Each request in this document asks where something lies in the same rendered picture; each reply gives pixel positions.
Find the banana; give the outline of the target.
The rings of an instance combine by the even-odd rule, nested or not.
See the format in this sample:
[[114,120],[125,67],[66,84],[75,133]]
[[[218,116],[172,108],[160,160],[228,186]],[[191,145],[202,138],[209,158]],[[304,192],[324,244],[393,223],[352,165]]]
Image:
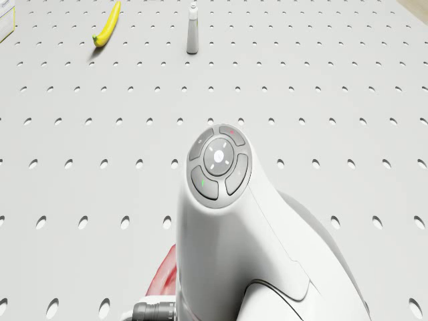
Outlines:
[[118,17],[120,15],[120,8],[121,1],[115,2],[103,30],[98,35],[92,36],[94,45],[96,47],[103,47],[107,44],[118,21]]

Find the red mug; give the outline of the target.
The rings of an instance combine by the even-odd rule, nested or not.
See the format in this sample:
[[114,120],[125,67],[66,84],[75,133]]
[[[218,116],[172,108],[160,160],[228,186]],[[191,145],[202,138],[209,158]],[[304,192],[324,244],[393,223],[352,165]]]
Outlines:
[[154,275],[146,296],[174,296],[176,292],[177,258],[173,245]]

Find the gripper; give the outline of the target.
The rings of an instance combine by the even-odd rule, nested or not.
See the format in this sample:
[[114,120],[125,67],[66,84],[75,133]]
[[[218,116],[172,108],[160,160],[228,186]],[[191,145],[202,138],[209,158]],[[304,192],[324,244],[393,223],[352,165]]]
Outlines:
[[175,296],[145,296],[122,314],[122,321],[175,321]]

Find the small white bottle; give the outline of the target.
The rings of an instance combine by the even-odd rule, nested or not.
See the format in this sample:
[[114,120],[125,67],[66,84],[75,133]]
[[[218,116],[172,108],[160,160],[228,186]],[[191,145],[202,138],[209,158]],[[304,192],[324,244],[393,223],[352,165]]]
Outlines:
[[198,7],[197,7],[197,2],[193,1],[189,7],[187,53],[196,54],[198,51],[199,51]]

